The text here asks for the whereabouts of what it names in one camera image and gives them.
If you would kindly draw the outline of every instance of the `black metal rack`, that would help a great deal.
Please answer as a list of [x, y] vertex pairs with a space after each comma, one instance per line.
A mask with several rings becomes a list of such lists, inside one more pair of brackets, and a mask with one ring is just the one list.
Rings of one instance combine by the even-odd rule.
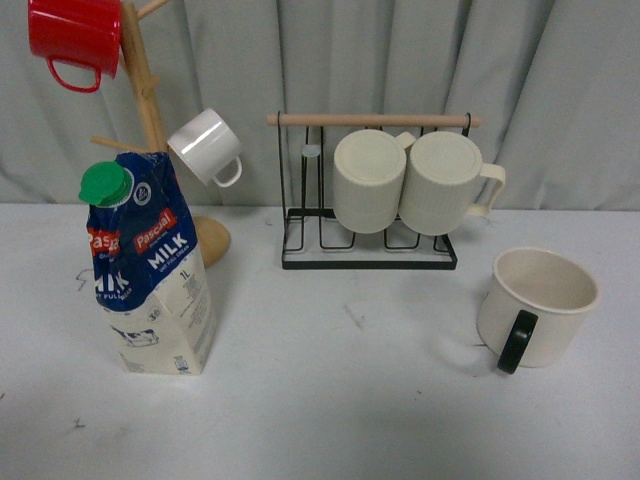
[[[282, 268], [285, 270], [321, 269], [405, 269], [455, 270], [458, 257], [448, 235], [430, 238], [410, 231], [399, 217], [380, 234], [357, 234], [348, 231], [336, 220], [332, 208], [325, 205], [325, 127], [353, 126], [362, 121], [362, 128], [385, 126], [418, 126], [420, 135], [426, 127], [460, 127], [468, 136], [480, 119], [465, 116], [407, 116], [407, 115], [286, 115], [278, 112], [269, 123], [278, 128], [278, 156], [284, 235], [282, 240]], [[287, 206], [285, 191], [283, 128], [305, 128], [305, 145], [300, 156], [301, 178], [299, 206]], [[311, 129], [318, 129], [318, 144], [310, 144]], [[315, 206], [307, 205], [309, 163], [315, 161], [317, 199]]]

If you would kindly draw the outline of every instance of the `mug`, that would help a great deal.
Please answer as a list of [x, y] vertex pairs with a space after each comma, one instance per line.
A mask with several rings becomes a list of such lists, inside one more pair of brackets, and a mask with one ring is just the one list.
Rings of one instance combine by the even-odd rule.
[[[102, 73], [115, 77], [120, 54], [118, 0], [29, 0], [31, 53], [47, 60], [53, 78], [74, 92], [100, 88]], [[78, 87], [63, 80], [55, 62], [93, 70], [94, 84]]]
[[[485, 205], [472, 203], [480, 177], [496, 180]], [[504, 168], [482, 163], [480, 150], [467, 137], [428, 133], [411, 147], [398, 213], [418, 233], [444, 235], [465, 214], [488, 216], [504, 182]]]
[[407, 155], [415, 142], [380, 130], [358, 130], [344, 137], [334, 153], [334, 213], [355, 233], [387, 228], [398, 214]]
[[598, 300], [596, 281], [577, 263], [539, 248], [507, 250], [493, 262], [478, 333], [500, 356], [500, 370], [545, 367], [569, 348]]
[[[207, 108], [168, 140], [171, 149], [205, 185], [213, 180], [220, 187], [229, 187], [242, 175], [240, 153], [242, 145], [231, 128], [211, 108]], [[236, 172], [227, 181], [220, 180], [220, 171], [235, 162]]]

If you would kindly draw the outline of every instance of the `milk carton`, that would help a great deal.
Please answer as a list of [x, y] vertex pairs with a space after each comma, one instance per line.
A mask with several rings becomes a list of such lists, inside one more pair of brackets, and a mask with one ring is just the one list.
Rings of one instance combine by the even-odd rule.
[[80, 198], [95, 294], [123, 367], [202, 372], [216, 327], [204, 264], [169, 156], [123, 153], [89, 168]]

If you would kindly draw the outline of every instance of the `gray curtain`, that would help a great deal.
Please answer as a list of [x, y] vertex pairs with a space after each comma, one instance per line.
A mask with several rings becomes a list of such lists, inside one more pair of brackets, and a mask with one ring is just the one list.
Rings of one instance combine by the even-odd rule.
[[[27, 2], [1, 1], [0, 202], [77, 203], [84, 170], [115, 155], [91, 135], [145, 143], [126, 73], [63, 89], [30, 53]], [[280, 204], [270, 113], [471, 112], [507, 171], [497, 207], [640, 209], [637, 1], [171, 0], [141, 29], [167, 133], [212, 107], [244, 146], [227, 189], [174, 159], [192, 204]], [[304, 131], [285, 133], [295, 203]], [[345, 133], [327, 130], [329, 162]]]

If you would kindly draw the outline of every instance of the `red mug handle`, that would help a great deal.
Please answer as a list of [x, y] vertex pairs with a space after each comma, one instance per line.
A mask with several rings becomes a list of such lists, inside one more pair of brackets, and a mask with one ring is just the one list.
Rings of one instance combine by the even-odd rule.
[[93, 70], [96, 74], [96, 80], [95, 80], [95, 83], [90, 87], [76, 87], [75, 85], [71, 85], [70, 83], [65, 82], [62, 79], [62, 77], [58, 74], [58, 72], [56, 71], [56, 67], [53, 65], [53, 62], [56, 60], [64, 61], [65, 59], [64, 58], [47, 58], [47, 66], [49, 67], [49, 71], [51, 72], [51, 75], [53, 75], [53, 78], [55, 78], [56, 81], [60, 85], [62, 85], [64, 88], [68, 88], [69, 90], [72, 90], [74, 92], [79, 92], [79, 93], [93, 93], [96, 90], [98, 90], [98, 88], [100, 88], [100, 81], [102, 80], [100, 69], [95, 67], [86, 67], [85, 65], [79, 65], [80, 67]]

